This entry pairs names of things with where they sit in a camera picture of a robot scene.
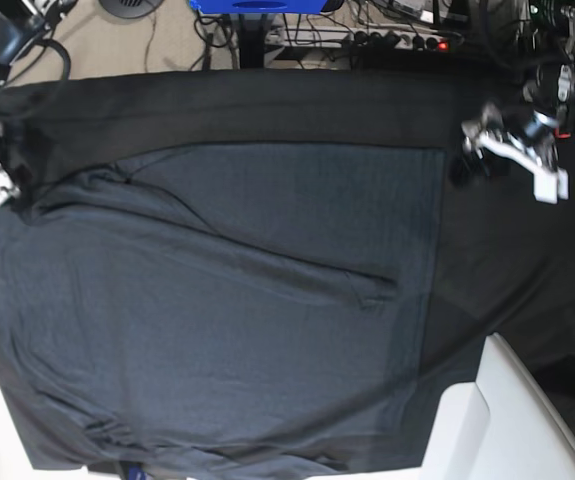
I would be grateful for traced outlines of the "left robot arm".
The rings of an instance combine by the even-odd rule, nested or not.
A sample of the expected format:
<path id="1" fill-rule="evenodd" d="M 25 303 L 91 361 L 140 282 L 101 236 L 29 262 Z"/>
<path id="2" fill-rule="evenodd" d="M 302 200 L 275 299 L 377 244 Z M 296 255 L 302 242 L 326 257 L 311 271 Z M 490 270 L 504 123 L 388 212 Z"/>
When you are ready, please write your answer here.
<path id="1" fill-rule="evenodd" d="M 517 165 L 533 178 L 534 196 L 554 203 L 567 195 L 568 173 L 557 142 L 571 134 L 575 114 L 575 1 L 520 1 L 511 21 L 516 55 L 495 43 L 493 9 L 478 4 L 480 41 L 493 63 L 522 83 L 517 100 L 486 102 L 478 117 L 461 125 L 462 155 L 450 169 L 459 187 L 491 180 Z"/>

